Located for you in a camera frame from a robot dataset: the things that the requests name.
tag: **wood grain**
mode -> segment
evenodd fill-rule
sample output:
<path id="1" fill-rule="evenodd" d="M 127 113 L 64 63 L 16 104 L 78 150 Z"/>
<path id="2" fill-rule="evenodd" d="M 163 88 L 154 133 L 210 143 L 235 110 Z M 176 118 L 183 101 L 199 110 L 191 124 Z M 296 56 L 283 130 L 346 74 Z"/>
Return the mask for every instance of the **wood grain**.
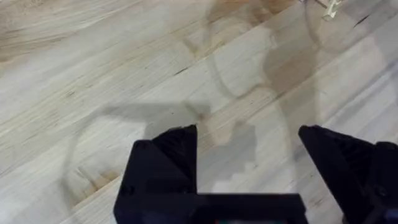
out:
<path id="1" fill-rule="evenodd" d="M 114 223 L 133 142 L 196 123 L 201 192 L 339 223 L 298 128 L 398 133 L 398 1 L 351 1 L 0 2 L 0 222 Z"/>

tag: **wood plank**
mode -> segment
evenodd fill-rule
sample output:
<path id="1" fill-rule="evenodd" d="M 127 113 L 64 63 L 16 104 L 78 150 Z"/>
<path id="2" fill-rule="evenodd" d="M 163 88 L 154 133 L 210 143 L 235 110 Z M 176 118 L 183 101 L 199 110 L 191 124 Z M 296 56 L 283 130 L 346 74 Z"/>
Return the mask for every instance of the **wood plank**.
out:
<path id="1" fill-rule="evenodd" d="M 132 142 L 191 123 L 200 131 L 200 191 L 300 192 L 312 223 L 338 222 L 297 129 L 318 123 L 370 140 L 395 138 L 398 17 L 387 6 L 396 2 L 369 17 L 368 33 L 354 30 L 355 44 L 342 52 L 318 48 L 307 32 L 309 16 L 319 22 L 317 5 L 297 3 L 255 25 L 224 15 L 246 10 L 232 7 L 212 21 L 224 33 L 203 47 L 203 11 L 174 23 L 161 19 L 168 5 L 155 4 L 145 14 L 129 7 L 16 59 L 0 78 L 0 222 L 114 223 Z M 195 11 L 181 4 L 173 13 L 187 8 Z M 134 16 L 142 20 L 131 22 Z M 319 23 L 319 38 L 327 25 Z"/>

